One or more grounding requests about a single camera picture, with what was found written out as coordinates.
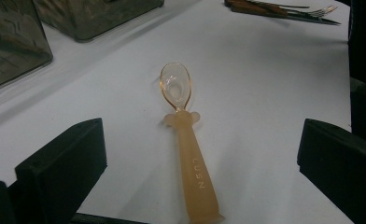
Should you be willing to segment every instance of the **white surface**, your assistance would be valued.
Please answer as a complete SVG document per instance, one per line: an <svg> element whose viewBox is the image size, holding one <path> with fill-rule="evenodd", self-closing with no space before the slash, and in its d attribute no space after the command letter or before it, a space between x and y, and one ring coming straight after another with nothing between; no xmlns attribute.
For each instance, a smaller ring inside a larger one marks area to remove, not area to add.
<svg viewBox="0 0 366 224"><path fill-rule="evenodd" d="M0 180L13 183L14 167L70 126L102 118L108 167L79 212L186 223L175 135L162 124L173 110L158 85L179 62L223 223L352 223L296 162L305 119L350 130L349 8L295 3L335 4L327 18L342 25L166 0L86 44L46 26L54 61L0 89Z"/></svg>

